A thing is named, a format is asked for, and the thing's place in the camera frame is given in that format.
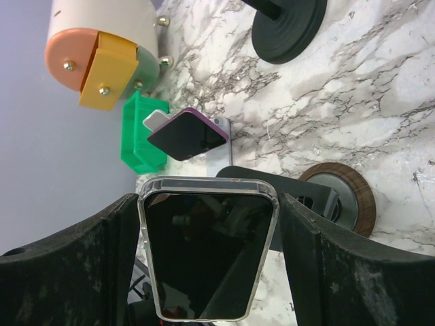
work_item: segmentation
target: round wooden disc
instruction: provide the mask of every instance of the round wooden disc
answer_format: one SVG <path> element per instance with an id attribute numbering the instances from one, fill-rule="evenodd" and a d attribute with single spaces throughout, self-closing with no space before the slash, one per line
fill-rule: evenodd
<path id="1" fill-rule="evenodd" d="M 375 226 L 376 202 L 367 181 L 360 173 L 341 163 L 316 164 L 303 172 L 299 180 L 307 181 L 320 173 L 335 175 L 349 184 L 358 203 L 358 218 L 352 231 L 368 238 Z"/>

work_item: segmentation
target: green plastic bin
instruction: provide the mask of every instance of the green plastic bin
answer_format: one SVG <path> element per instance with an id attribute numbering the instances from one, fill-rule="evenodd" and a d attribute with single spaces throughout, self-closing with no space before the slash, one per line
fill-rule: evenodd
<path id="1" fill-rule="evenodd" d="M 135 92 L 124 104 L 122 111 L 121 160 L 142 175 L 162 170 L 168 155 L 148 141 L 151 131 L 142 121 L 154 110 L 169 112 L 169 103 L 142 97 Z"/>

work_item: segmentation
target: round black base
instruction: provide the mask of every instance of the round black base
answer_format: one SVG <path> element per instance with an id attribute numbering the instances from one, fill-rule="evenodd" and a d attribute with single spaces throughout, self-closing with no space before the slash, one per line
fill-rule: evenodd
<path id="1" fill-rule="evenodd" d="M 327 0 L 273 0 L 282 8 L 271 20 L 257 12 L 252 43 L 264 61 L 281 64 L 293 60 L 311 43 L 324 19 Z"/>

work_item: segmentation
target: gray wall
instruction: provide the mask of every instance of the gray wall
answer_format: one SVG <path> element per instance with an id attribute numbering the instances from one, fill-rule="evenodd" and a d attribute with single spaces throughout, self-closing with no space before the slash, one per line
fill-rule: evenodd
<path id="1" fill-rule="evenodd" d="M 0 9 L 0 254 L 81 221 L 135 189 L 119 159 L 121 106 L 77 105 L 44 66 L 51 1 Z"/>

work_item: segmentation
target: smartphone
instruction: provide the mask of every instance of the smartphone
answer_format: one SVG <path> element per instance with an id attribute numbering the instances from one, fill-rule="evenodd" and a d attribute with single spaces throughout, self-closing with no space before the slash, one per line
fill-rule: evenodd
<path id="1" fill-rule="evenodd" d="M 142 121 L 142 124 L 151 131 L 154 131 L 170 119 L 171 115 L 157 109 L 154 110 L 149 116 L 147 116 Z"/>
<path id="2" fill-rule="evenodd" d="M 244 319 L 277 222 L 275 189 L 257 180 L 157 177 L 138 206 L 157 315 Z"/>
<path id="3" fill-rule="evenodd" d="M 229 139 L 201 112 L 188 107 L 148 136 L 148 141 L 177 161 L 184 161 L 223 145 Z"/>
<path id="4" fill-rule="evenodd" d="M 211 119 L 212 122 L 221 128 L 228 136 L 228 140 L 223 145 L 212 149 L 205 154 L 205 164 L 207 167 L 207 176 L 215 177 L 223 168 L 232 165 L 232 148 L 231 148 L 231 123 L 224 117 Z"/>

